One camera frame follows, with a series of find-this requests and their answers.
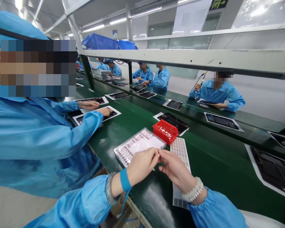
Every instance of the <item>floor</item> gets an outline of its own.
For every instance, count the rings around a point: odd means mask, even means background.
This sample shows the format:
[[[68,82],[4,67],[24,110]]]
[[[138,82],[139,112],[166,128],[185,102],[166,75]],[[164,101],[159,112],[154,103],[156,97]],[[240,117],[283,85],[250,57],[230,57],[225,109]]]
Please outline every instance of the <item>floor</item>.
[[[52,208],[56,199],[36,197],[10,188],[0,187],[0,228],[22,228]],[[132,213],[129,219],[137,216]],[[123,228],[139,228],[139,220],[127,222]]]

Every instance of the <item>black pole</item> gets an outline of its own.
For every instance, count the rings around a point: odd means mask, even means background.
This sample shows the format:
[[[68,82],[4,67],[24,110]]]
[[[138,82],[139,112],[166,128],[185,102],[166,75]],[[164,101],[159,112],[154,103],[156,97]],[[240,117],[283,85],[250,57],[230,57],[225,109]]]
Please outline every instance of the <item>black pole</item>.
[[[94,83],[93,83],[93,76],[91,74],[92,69],[90,67],[89,58],[86,55],[80,55],[80,58],[81,58],[83,68],[85,70],[85,75],[88,78],[91,89],[93,90],[93,89],[95,89],[95,87],[94,87]]]
[[[128,65],[129,65],[129,82],[130,82],[130,85],[132,85],[132,62],[128,62]]]

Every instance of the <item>silver bangle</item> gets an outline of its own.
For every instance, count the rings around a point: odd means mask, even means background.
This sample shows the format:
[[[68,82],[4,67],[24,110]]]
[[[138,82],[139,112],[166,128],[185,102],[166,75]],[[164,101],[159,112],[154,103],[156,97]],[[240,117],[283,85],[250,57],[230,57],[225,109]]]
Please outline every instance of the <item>silver bangle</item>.
[[[201,181],[199,177],[196,177],[196,180],[197,182],[196,182],[195,187],[189,193],[181,195],[183,199],[189,203],[191,203],[196,198],[198,198],[198,196],[200,195],[204,187],[203,182]]]
[[[116,173],[113,172],[109,175],[108,180],[107,180],[107,185],[106,185],[106,195],[107,195],[108,202],[111,206],[115,206],[118,203],[119,197],[120,197],[120,196],[118,196],[115,199],[113,197],[113,194],[112,194],[112,179],[113,179],[115,174]]]

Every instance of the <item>red plastic box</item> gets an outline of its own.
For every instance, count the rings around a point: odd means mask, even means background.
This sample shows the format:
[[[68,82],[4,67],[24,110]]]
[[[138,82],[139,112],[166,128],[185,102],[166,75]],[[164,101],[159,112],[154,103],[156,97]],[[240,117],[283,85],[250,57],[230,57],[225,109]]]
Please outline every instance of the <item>red plastic box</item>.
[[[178,136],[177,128],[164,120],[160,120],[158,123],[153,125],[153,133],[160,137],[168,145],[173,143]]]

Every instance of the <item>white beaded bracelet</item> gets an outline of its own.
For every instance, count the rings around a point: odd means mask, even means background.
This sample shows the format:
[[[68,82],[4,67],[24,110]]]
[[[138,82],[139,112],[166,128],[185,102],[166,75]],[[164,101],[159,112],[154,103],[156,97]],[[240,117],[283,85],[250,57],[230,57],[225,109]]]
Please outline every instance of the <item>white beaded bracelet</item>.
[[[193,200],[195,200],[200,193],[203,190],[203,182],[201,181],[201,179],[199,177],[196,177],[196,185],[195,187],[187,194],[182,194],[181,196],[183,197],[183,199],[189,203],[191,203]]]

